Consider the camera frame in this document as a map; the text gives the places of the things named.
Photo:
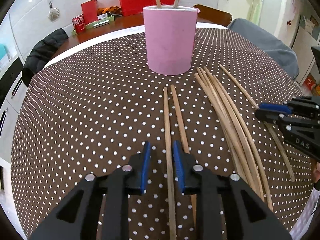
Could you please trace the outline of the right hand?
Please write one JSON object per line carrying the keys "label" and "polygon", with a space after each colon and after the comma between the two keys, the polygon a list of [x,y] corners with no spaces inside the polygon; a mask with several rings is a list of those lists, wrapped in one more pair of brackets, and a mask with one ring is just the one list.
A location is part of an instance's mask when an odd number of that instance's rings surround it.
{"label": "right hand", "polygon": [[311,180],[313,183],[317,183],[320,178],[320,163],[311,163]]}

